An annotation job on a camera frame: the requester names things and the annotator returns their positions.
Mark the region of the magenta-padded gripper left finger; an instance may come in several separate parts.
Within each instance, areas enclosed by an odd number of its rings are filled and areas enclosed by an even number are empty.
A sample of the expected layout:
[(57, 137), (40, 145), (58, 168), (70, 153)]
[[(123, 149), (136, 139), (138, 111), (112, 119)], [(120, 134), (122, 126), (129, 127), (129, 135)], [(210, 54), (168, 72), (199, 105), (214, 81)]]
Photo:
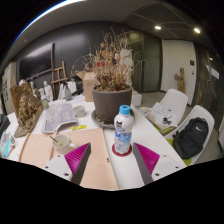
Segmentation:
[(58, 154), (54, 156), (43, 167), (43, 170), (79, 185), (82, 181), (90, 154), (91, 144), (86, 143), (66, 155)]

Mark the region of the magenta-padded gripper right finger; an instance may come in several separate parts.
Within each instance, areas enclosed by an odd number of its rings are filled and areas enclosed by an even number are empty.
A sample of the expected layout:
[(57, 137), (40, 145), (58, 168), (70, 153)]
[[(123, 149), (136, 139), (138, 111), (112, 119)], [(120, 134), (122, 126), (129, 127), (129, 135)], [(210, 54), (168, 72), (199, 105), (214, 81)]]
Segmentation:
[(133, 144), (133, 154), (145, 185), (166, 177), (181, 169), (181, 166), (167, 154), (157, 154), (138, 143)]

